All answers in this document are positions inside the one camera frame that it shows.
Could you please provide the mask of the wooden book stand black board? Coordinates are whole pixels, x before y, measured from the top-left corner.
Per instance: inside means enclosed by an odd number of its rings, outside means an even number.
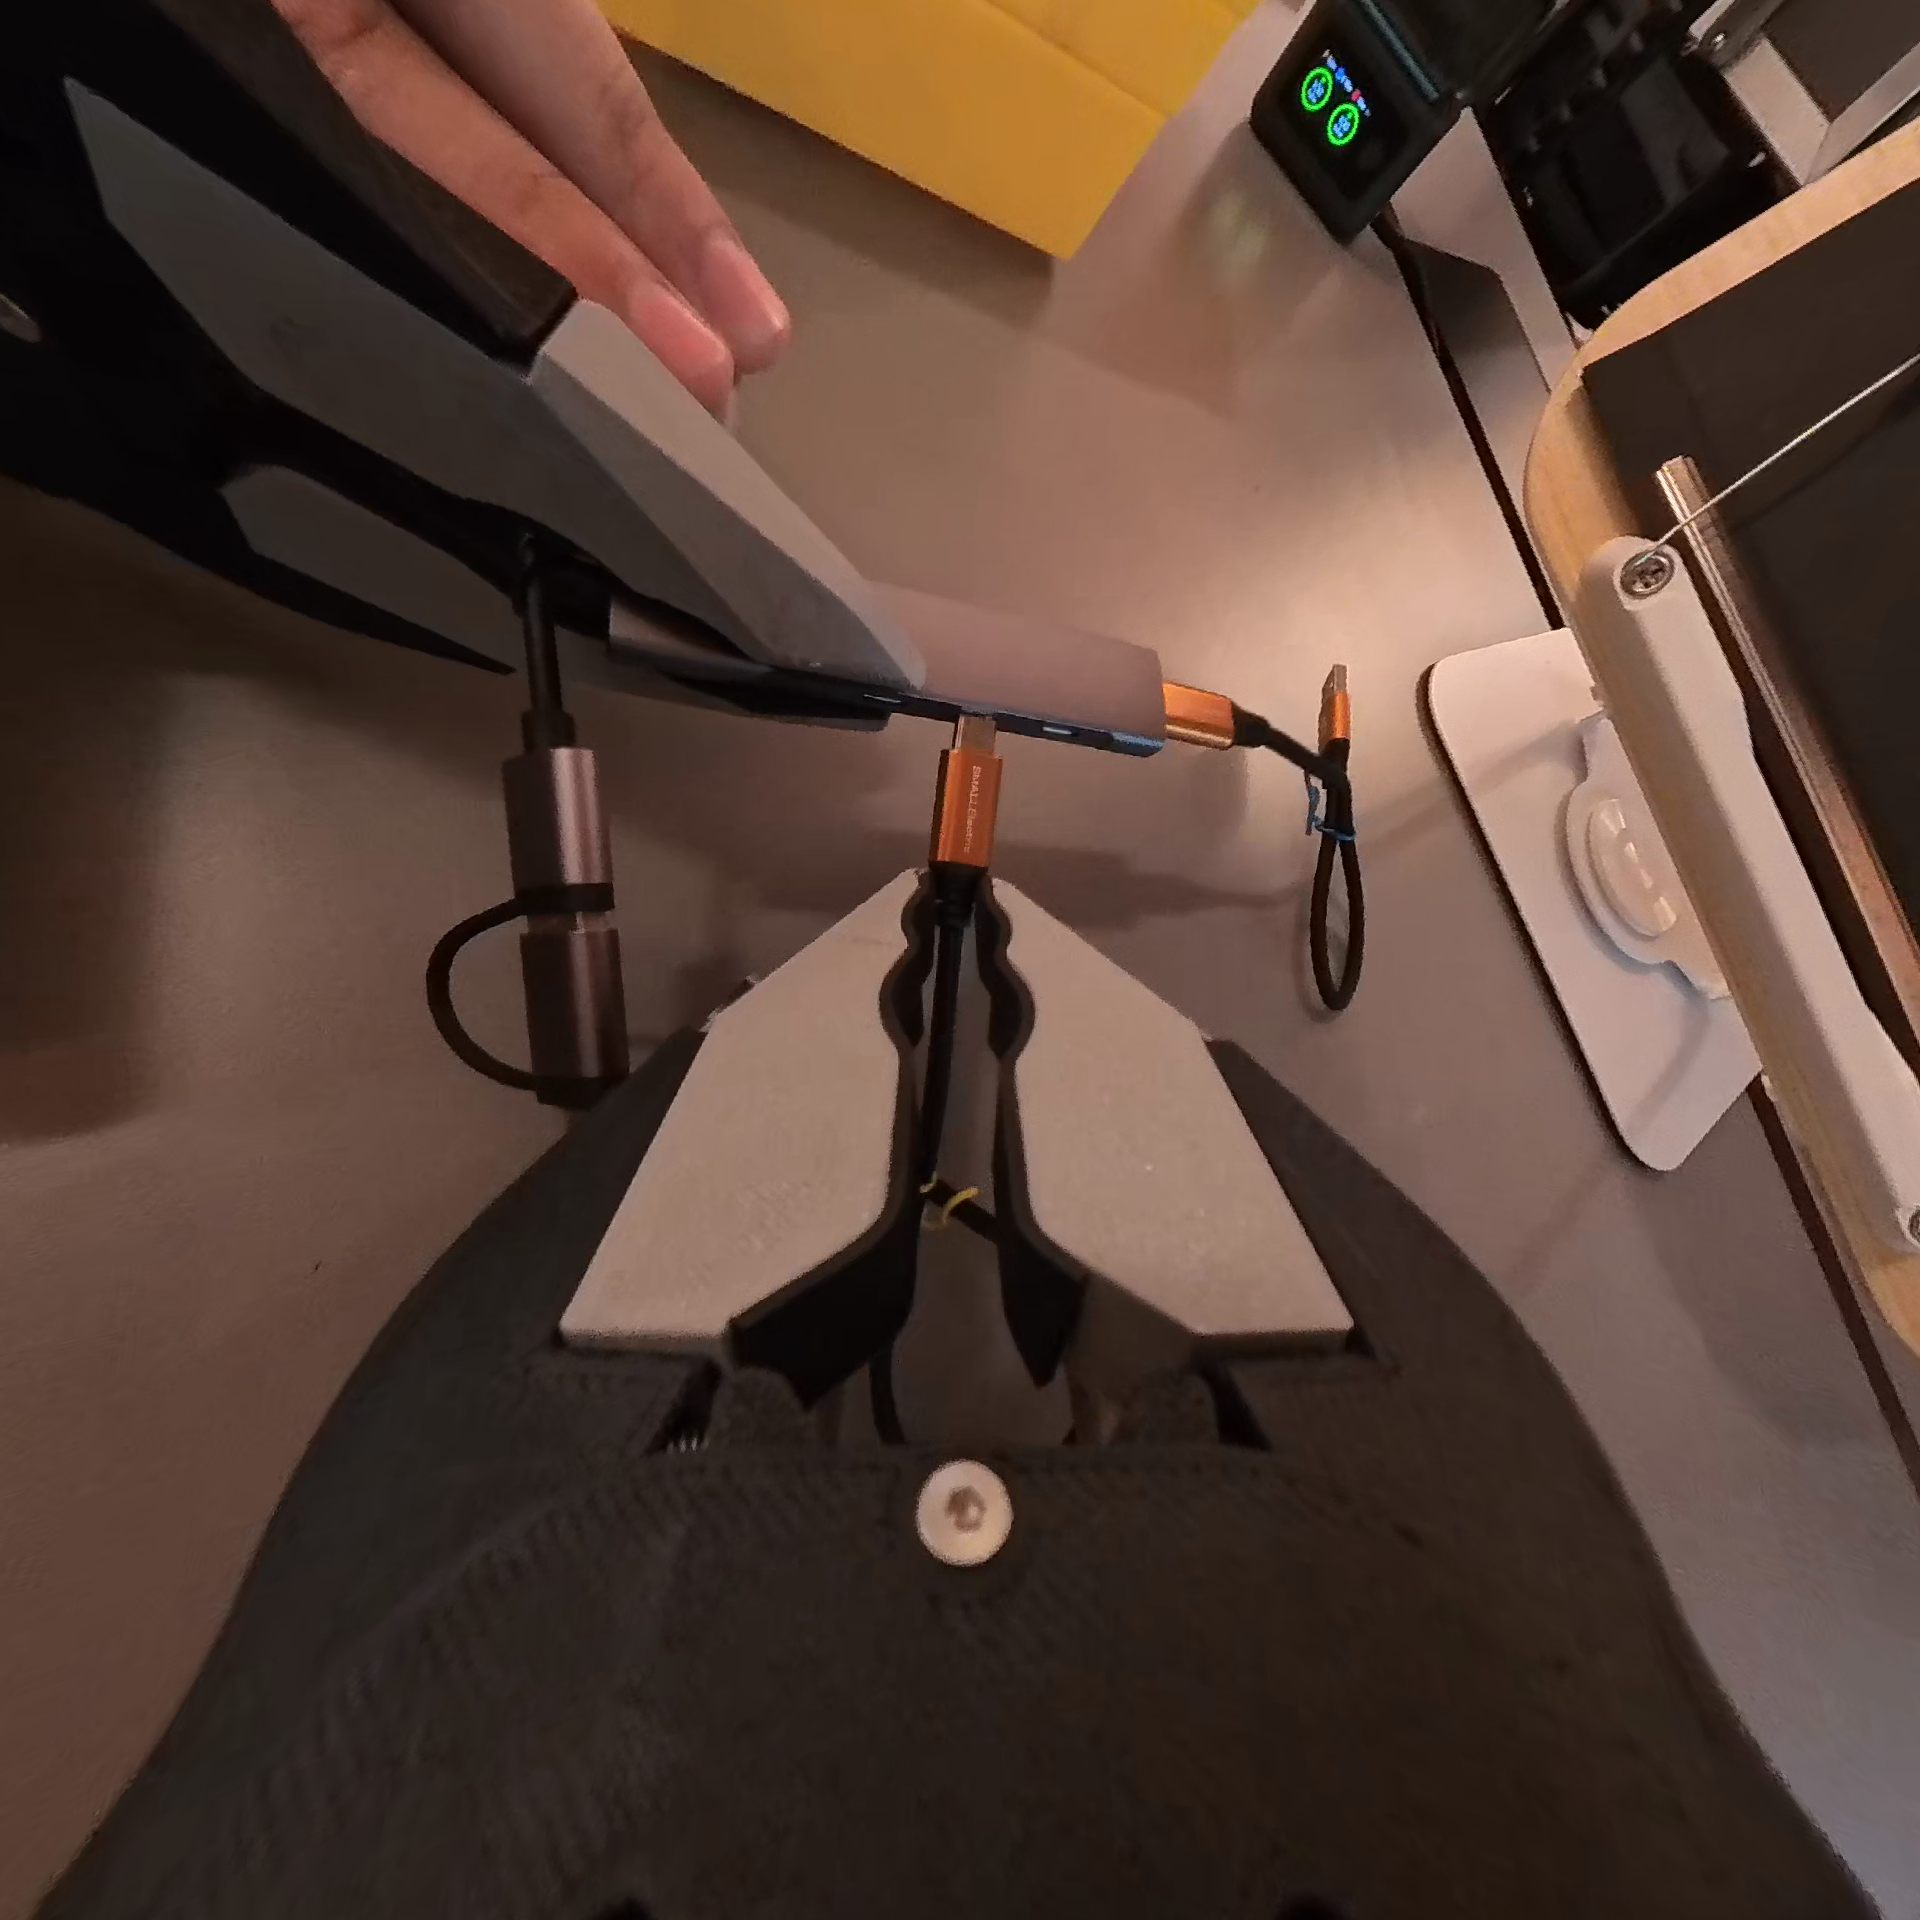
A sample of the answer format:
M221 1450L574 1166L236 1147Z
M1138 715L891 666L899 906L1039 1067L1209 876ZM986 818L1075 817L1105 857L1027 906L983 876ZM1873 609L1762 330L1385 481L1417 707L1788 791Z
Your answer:
M1753 1084L1915 1354L1915 180L1659 276L1517 425L1549 631L1423 698L1627 1154Z

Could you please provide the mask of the black device with green display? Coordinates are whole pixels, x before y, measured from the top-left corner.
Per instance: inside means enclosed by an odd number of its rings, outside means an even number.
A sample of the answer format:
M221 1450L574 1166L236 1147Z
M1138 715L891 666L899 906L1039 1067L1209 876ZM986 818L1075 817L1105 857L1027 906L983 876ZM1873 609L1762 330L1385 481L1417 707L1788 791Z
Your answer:
M1329 236L1349 246L1470 104L1459 4L1314 2L1247 127Z

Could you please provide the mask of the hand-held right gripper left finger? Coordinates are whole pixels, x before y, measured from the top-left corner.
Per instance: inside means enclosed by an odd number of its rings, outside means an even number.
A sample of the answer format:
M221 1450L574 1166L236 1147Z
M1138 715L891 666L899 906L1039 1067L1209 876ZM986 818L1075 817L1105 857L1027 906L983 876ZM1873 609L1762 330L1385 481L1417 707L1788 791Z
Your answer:
M709 1019L562 1318L587 1358L842 1394L914 1299L929 882L902 871Z

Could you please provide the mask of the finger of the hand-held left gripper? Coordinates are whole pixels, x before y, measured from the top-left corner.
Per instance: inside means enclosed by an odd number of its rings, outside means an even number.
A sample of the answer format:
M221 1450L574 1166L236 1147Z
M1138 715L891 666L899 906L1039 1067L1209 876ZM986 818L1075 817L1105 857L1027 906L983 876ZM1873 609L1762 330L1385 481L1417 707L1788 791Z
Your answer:
M527 369L188 158L81 83L111 228L253 387L437 490L572 542L767 666L916 681L922 650L754 458L601 305Z
M437 642L485 668L523 670L513 596L423 537L284 467L230 481L223 500L253 555L290 570L298 588L335 591L366 622L395 620L402 642ZM876 735L890 720L886 705L741 657L673 609L612 593L587 568L555 568L548 579L566 689L818 729Z

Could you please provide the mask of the person's left hand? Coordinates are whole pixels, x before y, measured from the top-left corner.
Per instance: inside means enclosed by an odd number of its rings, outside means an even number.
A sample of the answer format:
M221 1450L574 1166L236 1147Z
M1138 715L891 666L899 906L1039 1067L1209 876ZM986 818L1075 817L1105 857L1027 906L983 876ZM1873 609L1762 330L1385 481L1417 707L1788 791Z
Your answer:
M353 116L726 418L788 312L589 2L276 2Z

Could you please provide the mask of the dark equipment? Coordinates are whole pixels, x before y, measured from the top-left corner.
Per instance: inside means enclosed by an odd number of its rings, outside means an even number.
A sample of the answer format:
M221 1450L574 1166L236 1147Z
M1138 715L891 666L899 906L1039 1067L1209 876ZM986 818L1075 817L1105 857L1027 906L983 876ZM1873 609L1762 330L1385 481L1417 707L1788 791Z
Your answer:
M1476 116L1571 323L1596 330L1785 194L1729 83L1766 41L1821 116L1879 73L1903 4L1519 2Z

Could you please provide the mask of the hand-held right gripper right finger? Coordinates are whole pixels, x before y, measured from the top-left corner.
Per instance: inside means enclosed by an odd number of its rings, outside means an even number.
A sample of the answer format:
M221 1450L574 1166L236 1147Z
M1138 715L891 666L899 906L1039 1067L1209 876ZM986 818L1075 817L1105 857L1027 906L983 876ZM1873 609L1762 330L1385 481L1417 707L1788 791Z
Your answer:
M999 1299L1036 1386L1125 1401L1355 1321L1203 1030L1015 884L975 910Z

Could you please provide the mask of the grey usb hub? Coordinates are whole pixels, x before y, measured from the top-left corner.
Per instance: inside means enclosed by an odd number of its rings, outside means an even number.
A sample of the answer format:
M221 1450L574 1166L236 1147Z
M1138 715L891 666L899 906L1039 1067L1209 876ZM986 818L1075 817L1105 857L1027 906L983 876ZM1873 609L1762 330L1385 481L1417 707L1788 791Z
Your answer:
M615 596L607 612L612 683L649 699L791 726L879 732L897 715L953 723L966 714L1003 735L1126 758L1167 744L1161 659L1143 646L879 588L879 609L924 659L914 689L758 663L706 625Z

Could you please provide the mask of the yellow plastic bin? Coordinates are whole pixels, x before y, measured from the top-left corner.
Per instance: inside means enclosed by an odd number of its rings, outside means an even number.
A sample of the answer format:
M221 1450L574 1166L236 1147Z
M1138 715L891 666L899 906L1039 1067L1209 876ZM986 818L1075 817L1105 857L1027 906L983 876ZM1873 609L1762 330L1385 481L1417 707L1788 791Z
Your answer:
M603 2L607 23L1054 258L1252 2Z

